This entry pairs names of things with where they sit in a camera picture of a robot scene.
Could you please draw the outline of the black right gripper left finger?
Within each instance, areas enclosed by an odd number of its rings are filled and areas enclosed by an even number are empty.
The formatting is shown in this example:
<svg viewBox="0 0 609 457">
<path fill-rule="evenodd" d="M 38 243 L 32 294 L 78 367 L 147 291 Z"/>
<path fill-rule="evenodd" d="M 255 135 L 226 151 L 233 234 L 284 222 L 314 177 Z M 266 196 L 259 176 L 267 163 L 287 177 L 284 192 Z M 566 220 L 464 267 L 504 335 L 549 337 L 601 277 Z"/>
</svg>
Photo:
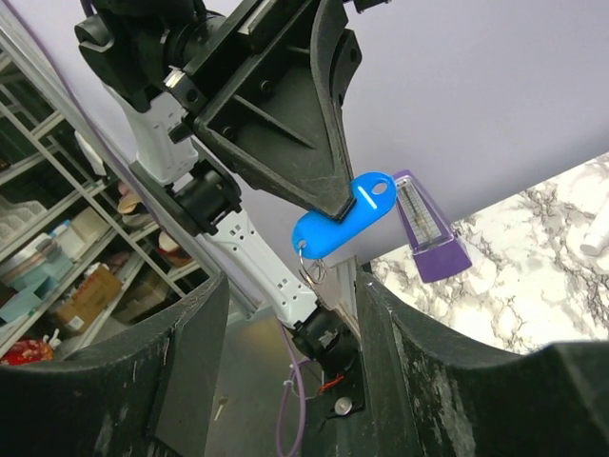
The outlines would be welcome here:
<svg viewBox="0 0 609 457">
<path fill-rule="evenodd" d="M 228 305 L 220 273 L 62 361 L 2 367 L 2 455 L 204 455 Z"/>
</svg>

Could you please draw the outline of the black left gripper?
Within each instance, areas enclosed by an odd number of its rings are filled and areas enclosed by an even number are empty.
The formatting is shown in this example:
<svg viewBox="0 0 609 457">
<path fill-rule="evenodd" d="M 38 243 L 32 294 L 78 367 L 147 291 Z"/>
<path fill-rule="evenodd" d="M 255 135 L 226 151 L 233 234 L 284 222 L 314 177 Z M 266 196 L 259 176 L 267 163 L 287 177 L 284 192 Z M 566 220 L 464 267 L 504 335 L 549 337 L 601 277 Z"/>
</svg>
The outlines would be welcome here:
<svg viewBox="0 0 609 457">
<path fill-rule="evenodd" d="M 341 220 L 353 205 L 342 119 L 362 62 L 339 1 L 244 1 L 168 41 L 167 91 L 252 188 Z"/>
</svg>

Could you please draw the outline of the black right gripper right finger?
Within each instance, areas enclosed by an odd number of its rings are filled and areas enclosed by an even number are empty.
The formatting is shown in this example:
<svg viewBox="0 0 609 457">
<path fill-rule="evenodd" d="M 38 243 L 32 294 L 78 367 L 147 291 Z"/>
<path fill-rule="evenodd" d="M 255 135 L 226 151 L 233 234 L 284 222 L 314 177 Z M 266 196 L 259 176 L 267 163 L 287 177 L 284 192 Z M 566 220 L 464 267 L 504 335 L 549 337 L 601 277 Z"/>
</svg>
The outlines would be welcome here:
<svg viewBox="0 0 609 457">
<path fill-rule="evenodd" d="M 490 347 L 359 272 L 356 303 L 381 456 L 604 456 L 608 346 Z"/>
</svg>

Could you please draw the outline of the blue plastic key tag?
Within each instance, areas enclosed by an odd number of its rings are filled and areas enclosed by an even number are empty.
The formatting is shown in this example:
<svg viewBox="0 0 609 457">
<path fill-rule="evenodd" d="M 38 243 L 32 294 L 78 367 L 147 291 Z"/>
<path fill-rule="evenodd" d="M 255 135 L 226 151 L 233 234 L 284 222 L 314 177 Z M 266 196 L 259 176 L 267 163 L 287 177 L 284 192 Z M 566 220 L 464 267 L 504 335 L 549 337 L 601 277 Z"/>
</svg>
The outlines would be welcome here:
<svg viewBox="0 0 609 457">
<path fill-rule="evenodd" d="M 350 183 L 354 205 L 340 222 L 319 212 L 302 216 L 292 231 L 292 247 L 303 259 L 321 260 L 368 229 L 393 209 L 397 186 L 388 174 L 370 171 Z"/>
</svg>

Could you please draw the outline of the silver key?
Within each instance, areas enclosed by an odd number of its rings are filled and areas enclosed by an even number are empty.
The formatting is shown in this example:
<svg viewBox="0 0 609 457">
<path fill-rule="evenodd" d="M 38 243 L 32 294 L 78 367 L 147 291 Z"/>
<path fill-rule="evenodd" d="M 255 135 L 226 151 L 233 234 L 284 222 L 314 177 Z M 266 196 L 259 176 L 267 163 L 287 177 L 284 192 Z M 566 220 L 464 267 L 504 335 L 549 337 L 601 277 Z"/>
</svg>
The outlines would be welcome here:
<svg viewBox="0 0 609 457">
<path fill-rule="evenodd" d="M 334 267 L 326 267 L 326 270 L 327 276 L 324 282 L 310 286 L 320 297 L 322 304 L 334 310 L 360 340 L 355 294 L 355 261 L 353 259 L 344 261 Z"/>
</svg>

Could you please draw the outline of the silver keyring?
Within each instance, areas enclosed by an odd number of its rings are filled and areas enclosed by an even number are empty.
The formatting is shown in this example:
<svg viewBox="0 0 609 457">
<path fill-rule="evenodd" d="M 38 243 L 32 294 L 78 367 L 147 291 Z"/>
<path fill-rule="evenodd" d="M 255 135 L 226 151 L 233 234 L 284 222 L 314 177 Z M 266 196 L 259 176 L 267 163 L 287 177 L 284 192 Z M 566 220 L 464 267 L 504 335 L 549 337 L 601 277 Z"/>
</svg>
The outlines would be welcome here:
<svg viewBox="0 0 609 457">
<path fill-rule="evenodd" d="M 301 240 L 298 243 L 298 254 L 300 262 L 300 273 L 303 279 L 312 286 L 320 285 L 324 282 L 327 276 L 327 270 L 324 261 L 321 259 L 312 260 L 309 264 L 305 261 L 304 248 L 306 241 Z"/>
</svg>

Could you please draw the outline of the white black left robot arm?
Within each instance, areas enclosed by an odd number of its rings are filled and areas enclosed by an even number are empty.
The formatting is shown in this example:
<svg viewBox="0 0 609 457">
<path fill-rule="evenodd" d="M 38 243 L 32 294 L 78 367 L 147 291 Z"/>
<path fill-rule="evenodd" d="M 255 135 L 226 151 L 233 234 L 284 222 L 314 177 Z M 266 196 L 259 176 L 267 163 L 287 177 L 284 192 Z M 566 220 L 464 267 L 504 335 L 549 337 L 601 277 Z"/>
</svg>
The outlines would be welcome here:
<svg viewBox="0 0 609 457">
<path fill-rule="evenodd" d="M 316 277 L 293 275 L 242 206 L 240 183 L 333 222 L 355 198 L 343 99 L 361 62 L 340 1 L 86 1 L 74 31 L 136 139 L 130 171 L 189 234 L 256 284 L 326 375 L 327 417 L 365 406 L 359 335 Z"/>
</svg>

